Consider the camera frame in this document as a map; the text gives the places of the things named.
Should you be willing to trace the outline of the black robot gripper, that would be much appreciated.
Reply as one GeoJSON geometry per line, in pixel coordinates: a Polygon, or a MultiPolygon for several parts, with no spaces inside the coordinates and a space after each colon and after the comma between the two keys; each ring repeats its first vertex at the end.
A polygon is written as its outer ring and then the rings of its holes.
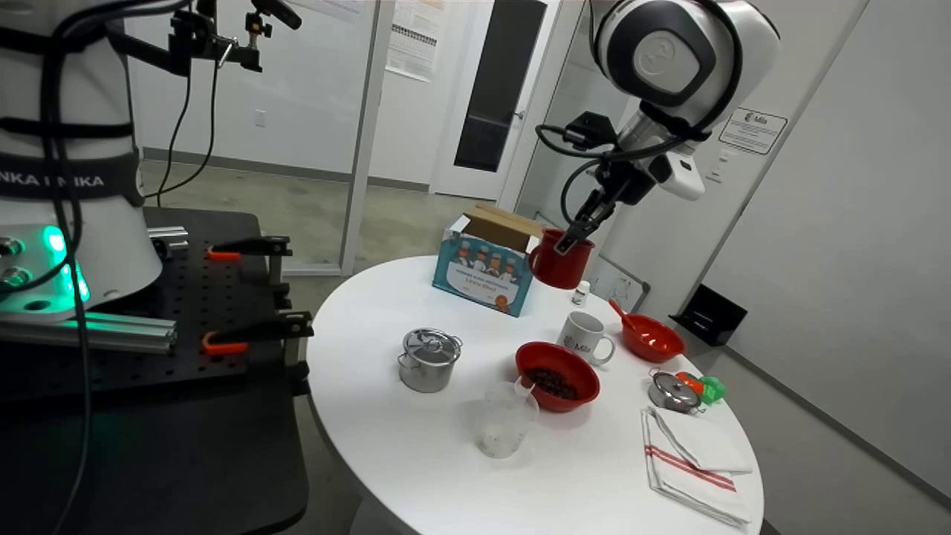
{"type": "Polygon", "coordinates": [[[570,252],[594,234],[613,213],[616,201],[636,206],[655,191],[655,179],[636,161],[600,157],[594,166],[599,192],[591,192],[567,222],[557,250],[570,252]]]}

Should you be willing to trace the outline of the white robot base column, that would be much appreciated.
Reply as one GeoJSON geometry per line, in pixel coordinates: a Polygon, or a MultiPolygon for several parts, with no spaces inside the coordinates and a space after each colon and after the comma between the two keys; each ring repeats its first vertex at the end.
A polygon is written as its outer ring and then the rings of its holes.
{"type": "Polygon", "coordinates": [[[55,319],[160,276],[126,20],[171,0],[0,0],[0,314],[55,319]]]}

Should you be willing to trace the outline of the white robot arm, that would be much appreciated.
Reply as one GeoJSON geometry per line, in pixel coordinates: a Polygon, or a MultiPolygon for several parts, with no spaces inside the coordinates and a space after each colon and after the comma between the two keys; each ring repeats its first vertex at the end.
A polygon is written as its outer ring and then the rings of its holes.
{"type": "Polygon", "coordinates": [[[587,0],[599,72],[640,100],[627,129],[584,112],[560,137],[599,188],[567,218],[557,250],[587,240],[618,201],[655,188],[682,200],[704,192],[698,142],[767,77],[783,32],[753,0],[587,0]]]}

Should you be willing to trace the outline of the black perforated robot base table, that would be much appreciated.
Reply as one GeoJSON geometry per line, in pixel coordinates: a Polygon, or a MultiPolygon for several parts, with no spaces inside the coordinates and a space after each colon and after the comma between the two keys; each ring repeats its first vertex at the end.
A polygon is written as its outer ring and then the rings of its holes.
{"type": "Polygon", "coordinates": [[[260,221],[187,207],[148,221],[187,244],[123,307],[175,325],[166,354],[0,348],[0,535],[269,535],[306,510],[287,341],[203,350],[208,334],[273,314],[260,256],[205,256],[260,221]]]}

